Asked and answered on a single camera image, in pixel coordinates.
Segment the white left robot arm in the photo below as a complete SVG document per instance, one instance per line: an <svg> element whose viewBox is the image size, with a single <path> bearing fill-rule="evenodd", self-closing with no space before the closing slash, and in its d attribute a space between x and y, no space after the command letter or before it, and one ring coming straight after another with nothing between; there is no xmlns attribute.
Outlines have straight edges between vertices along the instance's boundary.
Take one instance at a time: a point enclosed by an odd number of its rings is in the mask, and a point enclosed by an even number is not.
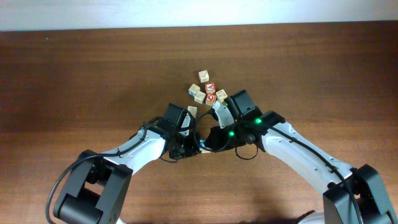
<svg viewBox="0 0 398 224"><path fill-rule="evenodd" d="M120 223L121 210L133 175L167 151L170 162L198 154L194 124L184 127L156 117L144 123L136 134L119 147L96 153L83 151L57 179L65 181L56 202L51 191L46 203L46 219L65 223Z"/></svg>

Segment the wooden letter X block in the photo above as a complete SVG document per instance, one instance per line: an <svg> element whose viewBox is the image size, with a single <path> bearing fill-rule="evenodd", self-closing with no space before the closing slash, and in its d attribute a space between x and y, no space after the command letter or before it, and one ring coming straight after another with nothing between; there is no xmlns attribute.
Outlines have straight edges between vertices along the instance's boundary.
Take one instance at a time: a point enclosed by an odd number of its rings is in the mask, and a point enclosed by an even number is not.
<svg viewBox="0 0 398 224"><path fill-rule="evenodd" d="M201 146L200 152L201 152L202 154L210 153L209 149L205 146L205 141L206 141L205 138L202 138L202 139L200 139L200 141L199 141L200 146Z"/></svg>

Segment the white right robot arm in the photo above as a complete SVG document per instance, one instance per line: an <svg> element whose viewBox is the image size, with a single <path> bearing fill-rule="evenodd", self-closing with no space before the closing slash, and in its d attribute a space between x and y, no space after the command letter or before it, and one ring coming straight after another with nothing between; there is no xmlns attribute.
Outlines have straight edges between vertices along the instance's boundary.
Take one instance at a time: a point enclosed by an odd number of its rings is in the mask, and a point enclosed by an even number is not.
<svg viewBox="0 0 398 224"><path fill-rule="evenodd" d="M219 121L221 148L255 144L291 167L323 197L323 211L301 223L397 223L397 215L379 172L368 164L355 168L322 151L274 111L257 106L240 111L217 102L209 114Z"/></svg>

